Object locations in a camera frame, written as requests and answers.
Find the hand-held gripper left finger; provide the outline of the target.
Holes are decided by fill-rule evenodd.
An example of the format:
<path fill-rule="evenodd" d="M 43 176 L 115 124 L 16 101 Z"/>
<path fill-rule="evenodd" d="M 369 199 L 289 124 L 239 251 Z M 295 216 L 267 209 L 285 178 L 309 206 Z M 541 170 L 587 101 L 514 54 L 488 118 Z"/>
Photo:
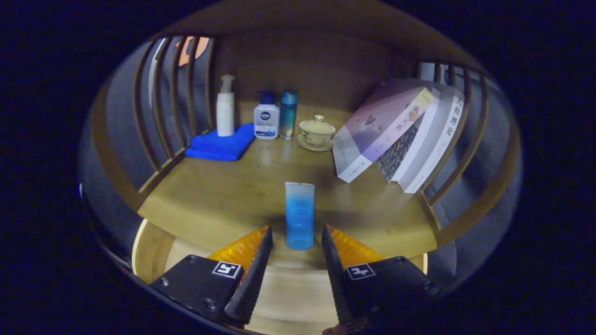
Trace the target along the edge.
<path fill-rule="evenodd" d="M 164 297 L 218 324 L 250 323 L 274 246 L 264 226 L 207 257 L 189 254 L 151 283 Z"/>

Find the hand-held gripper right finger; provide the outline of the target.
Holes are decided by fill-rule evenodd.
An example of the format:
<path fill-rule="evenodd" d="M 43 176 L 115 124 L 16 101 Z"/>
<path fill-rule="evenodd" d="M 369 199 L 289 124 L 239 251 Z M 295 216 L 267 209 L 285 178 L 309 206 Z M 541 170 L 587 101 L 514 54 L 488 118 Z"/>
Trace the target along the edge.
<path fill-rule="evenodd" d="M 321 246 L 342 325 L 401 322 L 443 291 L 406 257 L 384 257 L 330 225 L 322 230 Z"/>

